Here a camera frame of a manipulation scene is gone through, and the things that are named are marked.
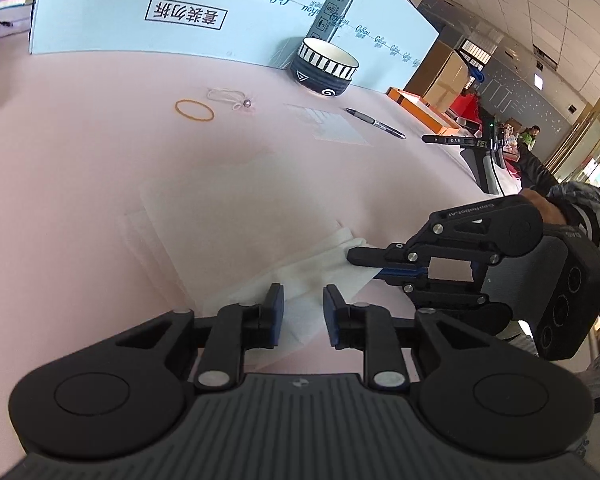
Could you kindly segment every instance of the rubber band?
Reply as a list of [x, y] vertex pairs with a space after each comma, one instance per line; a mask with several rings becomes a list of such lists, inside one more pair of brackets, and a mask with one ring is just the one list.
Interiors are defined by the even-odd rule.
[[[203, 106], [211, 112], [211, 117], [208, 119], [204, 119], [204, 118], [194, 117], [192, 115], [186, 114], [178, 108], [178, 105], [180, 103], [193, 103], [193, 104]], [[191, 119], [192, 121], [202, 121], [202, 122], [213, 121], [214, 117], [216, 116], [216, 113], [211, 109], [210, 106], [205, 105], [204, 103], [201, 103], [200, 101], [194, 101], [193, 99], [180, 99], [179, 101], [176, 101], [175, 108], [176, 108], [177, 113], [179, 113], [181, 116], [186, 117], [187, 119]]]

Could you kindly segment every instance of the ceramic bowl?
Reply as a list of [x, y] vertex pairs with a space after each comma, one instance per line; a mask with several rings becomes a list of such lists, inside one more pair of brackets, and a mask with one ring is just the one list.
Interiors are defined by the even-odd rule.
[[291, 75], [302, 86], [322, 95], [342, 94], [359, 63], [340, 47], [317, 38], [304, 38], [291, 60]]

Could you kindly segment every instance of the light blue box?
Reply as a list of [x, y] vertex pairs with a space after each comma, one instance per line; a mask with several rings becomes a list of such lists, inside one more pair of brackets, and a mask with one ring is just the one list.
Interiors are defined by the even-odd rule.
[[324, 0], [37, 0], [30, 51], [139, 50], [286, 64]]
[[407, 0], [326, 0], [307, 36], [358, 60], [353, 85], [386, 92], [408, 83], [438, 32]]

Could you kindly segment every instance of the camera lens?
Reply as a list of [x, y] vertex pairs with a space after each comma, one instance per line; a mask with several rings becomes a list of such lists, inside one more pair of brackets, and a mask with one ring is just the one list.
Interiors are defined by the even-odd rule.
[[554, 323], [556, 326], [564, 325], [564, 322], [569, 315], [569, 300], [561, 294], [555, 299], [554, 304]]
[[569, 292], [571, 294], [575, 294], [580, 290], [580, 285], [582, 284], [582, 272], [578, 267], [571, 267], [569, 271], [569, 276], [567, 278], [567, 285], [569, 287]]
[[542, 348], [549, 348], [553, 338], [554, 332], [551, 330], [551, 327], [545, 326], [544, 329], [542, 329], [542, 335], [540, 336], [540, 344], [542, 345]]

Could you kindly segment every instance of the table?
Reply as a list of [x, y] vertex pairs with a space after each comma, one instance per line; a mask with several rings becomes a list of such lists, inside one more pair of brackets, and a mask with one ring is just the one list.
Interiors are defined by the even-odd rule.
[[[212, 103], [215, 120], [197, 123], [173, 110], [208, 88], [246, 92], [254, 113]], [[347, 116], [371, 146], [315, 140], [285, 103], [355, 108], [408, 138]], [[25, 36], [0, 40], [0, 475], [23, 456], [7, 403], [24, 374], [168, 310], [118, 229], [122, 215], [142, 209], [140, 183], [288, 153], [341, 224], [385, 246], [406, 240], [434, 210], [485, 199], [458, 149], [424, 144], [427, 132], [384, 94], [351, 87], [321, 97], [281, 70], [173, 54], [30, 56]], [[468, 275], [448, 262], [434, 272]], [[384, 283], [356, 299], [413, 313]], [[331, 349], [326, 333], [270, 367], [361, 369], [362, 354]]]

